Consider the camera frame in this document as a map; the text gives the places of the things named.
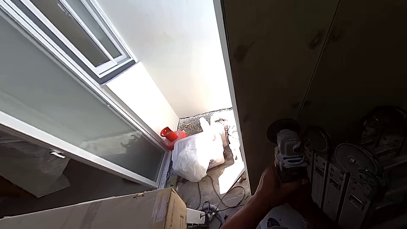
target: angle grinder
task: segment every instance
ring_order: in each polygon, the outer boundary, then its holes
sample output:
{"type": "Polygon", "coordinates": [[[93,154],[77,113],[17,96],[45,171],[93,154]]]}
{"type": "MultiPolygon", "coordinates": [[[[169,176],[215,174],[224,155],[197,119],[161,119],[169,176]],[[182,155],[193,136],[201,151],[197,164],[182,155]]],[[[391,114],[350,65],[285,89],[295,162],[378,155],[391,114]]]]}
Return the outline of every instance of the angle grinder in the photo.
{"type": "Polygon", "coordinates": [[[307,176],[309,164],[300,138],[300,125],[293,119],[280,119],[267,129],[267,138],[277,146],[274,161],[282,182],[292,182],[307,176]]]}

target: white plastic container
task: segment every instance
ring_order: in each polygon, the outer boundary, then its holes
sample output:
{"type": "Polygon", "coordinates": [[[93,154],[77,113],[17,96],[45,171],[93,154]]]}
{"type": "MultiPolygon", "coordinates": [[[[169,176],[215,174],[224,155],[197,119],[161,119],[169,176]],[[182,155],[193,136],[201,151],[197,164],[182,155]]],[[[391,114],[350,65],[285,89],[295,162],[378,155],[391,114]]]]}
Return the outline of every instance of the white plastic container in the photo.
{"type": "MultiPolygon", "coordinates": [[[[208,133],[201,132],[201,133],[194,134],[194,135],[191,135],[191,136],[188,136],[186,138],[176,141],[174,144],[174,150],[173,150],[173,157],[172,157],[173,161],[177,160],[178,154],[185,148],[186,143],[189,140],[197,139],[197,138],[207,138],[207,137],[208,137],[208,133]]],[[[208,154],[211,154],[211,159],[208,162],[208,169],[225,162],[225,158],[223,157],[222,139],[221,139],[221,136],[219,133],[218,134],[214,133],[214,139],[212,140],[212,144],[213,144],[213,151],[208,152],[208,154]]]]}

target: saw blade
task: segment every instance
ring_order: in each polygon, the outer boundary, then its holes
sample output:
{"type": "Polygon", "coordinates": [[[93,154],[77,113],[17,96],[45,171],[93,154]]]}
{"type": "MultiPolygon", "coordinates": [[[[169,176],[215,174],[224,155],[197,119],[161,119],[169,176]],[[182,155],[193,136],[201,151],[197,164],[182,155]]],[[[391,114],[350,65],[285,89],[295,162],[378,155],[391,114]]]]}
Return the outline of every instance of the saw blade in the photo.
{"type": "Polygon", "coordinates": [[[335,159],[351,176],[357,177],[359,170],[367,170],[377,175],[378,163],[374,156],[359,145],[342,143],[336,147],[335,159]]]}

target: power cord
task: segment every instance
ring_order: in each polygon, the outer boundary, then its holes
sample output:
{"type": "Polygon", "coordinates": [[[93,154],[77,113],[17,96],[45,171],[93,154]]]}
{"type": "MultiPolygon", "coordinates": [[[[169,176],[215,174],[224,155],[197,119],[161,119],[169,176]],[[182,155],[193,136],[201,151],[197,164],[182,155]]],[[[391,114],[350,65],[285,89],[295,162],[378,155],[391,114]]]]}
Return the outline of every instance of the power cord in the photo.
{"type": "MultiPolygon", "coordinates": [[[[221,198],[221,197],[219,196],[219,194],[218,194],[218,193],[216,192],[216,190],[215,190],[215,185],[213,184],[213,179],[212,179],[212,177],[211,177],[211,176],[208,176],[208,177],[210,178],[210,180],[211,180],[211,182],[212,182],[213,191],[214,191],[214,192],[216,193],[216,195],[218,196],[220,202],[219,202],[218,206],[216,207],[216,210],[215,210],[215,211],[209,211],[209,209],[208,209],[208,212],[206,212],[204,215],[201,215],[201,218],[204,217],[204,216],[207,216],[208,214],[212,214],[212,213],[216,213],[216,212],[219,212],[219,211],[225,211],[225,210],[228,210],[228,209],[231,209],[231,208],[236,208],[236,207],[244,206],[244,204],[241,205],[241,203],[242,203],[243,200],[245,200],[245,196],[246,196],[246,190],[245,190],[245,188],[243,188],[242,186],[235,186],[235,187],[233,187],[231,190],[229,190],[229,191],[221,198]],[[242,197],[242,199],[239,201],[239,203],[237,203],[235,206],[227,206],[227,205],[223,202],[223,198],[225,198],[225,196],[227,196],[227,195],[228,195],[233,189],[235,189],[235,188],[241,188],[241,189],[243,189],[243,197],[242,197]],[[223,205],[225,205],[225,207],[227,207],[227,208],[225,208],[225,209],[223,209],[223,210],[218,210],[219,205],[220,205],[221,203],[222,203],[223,205]]],[[[198,191],[199,191],[199,205],[201,205],[201,190],[200,190],[200,188],[199,188],[199,182],[198,182],[198,191]]],[[[202,205],[202,208],[203,208],[203,206],[204,206],[205,203],[209,203],[209,201],[205,201],[205,202],[203,203],[203,205],[202,205]]]]}
{"type": "Polygon", "coordinates": [[[197,182],[197,185],[198,185],[198,192],[199,192],[199,204],[198,204],[198,207],[197,208],[195,208],[195,210],[198,210],[199,209],[199,207],[201,206],[201,189],[199,188],[199,182],[197,182]]]}

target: glass pane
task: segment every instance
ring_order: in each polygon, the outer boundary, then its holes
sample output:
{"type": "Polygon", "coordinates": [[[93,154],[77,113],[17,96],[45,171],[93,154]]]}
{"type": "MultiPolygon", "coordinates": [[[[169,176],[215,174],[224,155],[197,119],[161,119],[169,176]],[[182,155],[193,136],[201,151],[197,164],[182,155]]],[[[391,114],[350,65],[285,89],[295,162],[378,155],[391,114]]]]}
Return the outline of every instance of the glass pane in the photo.
{"type": "Polygon", "coordinates": [[[0,17],[0,111],[153,181],[165,151],[0,17]]]}
{"type": "Polygon", "coordinates": [[[119,57],[122,54],[106,35],[104,30],[100,27],[98,22],[93,18],[92,14],[88,11],[81,0],[66,0],[68,4],[72,7],[79,18],[86,24],[90,31],[95,35],[95,37],[100,41],[103,47],[112,55],[113,58],[119,57]]]}
{"type": "Polygon", "coordinates": [[[31,0],[48,20],[95,66],[109,58],[57,0],[31,0]]]}

